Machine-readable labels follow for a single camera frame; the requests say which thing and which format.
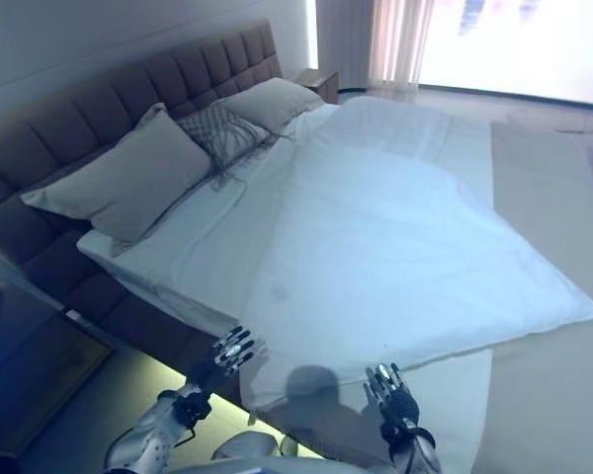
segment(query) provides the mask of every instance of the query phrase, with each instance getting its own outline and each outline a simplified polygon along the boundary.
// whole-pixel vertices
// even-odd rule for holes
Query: curtain
[[[415,92],[434,0],[375,0],[369,85]]]

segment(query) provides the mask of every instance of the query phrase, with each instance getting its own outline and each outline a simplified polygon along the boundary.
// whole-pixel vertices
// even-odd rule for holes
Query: beige pillow
[[[323,101],[309,89],[274,77],[217,103],[251,123],[276,132],[294,117],[320,107]]]
[[[157,104],[112,150],[21,198],[32,207],[89,219],[104,234],[131,244],[210,167],[209,155]]]

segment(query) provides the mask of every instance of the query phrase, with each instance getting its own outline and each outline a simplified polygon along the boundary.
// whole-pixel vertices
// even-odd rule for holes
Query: bedside table
[[[304,69],[288,80],[315,92],[328,104],[338,104],[338,72]]]

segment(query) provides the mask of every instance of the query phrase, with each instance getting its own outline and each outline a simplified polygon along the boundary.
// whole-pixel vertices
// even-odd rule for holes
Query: white duvet
[[[420,117],[420,133],[408,109],[408,122],[369,138],[397,130],[403,148],[366,147],[361,108],[377,105],[352,102],[293,160],[241,318],[266,345],[242,372],[247,406],[285,396],[299,367],[352,383],[374,361],[409,367],[593,318],[591,299],[433,164],[442,117]],[[326,382],[299,383],[305,393]]]

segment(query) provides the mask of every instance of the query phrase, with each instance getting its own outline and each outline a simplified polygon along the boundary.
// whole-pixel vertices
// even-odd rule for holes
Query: pillow
[[[218,103],[256,125],[279,131],[294,117],[316,109],[323,101],[309,89],[275,77]]]
[[[90,219],[104,234],[134,243],[210,167],[207,153],[157,104],[113,149],[21,199],[73,219]]]
[[[270,133],[221,106],[179,118],[176,123],[212,158],[222,172],[238,158],[267,142]]]

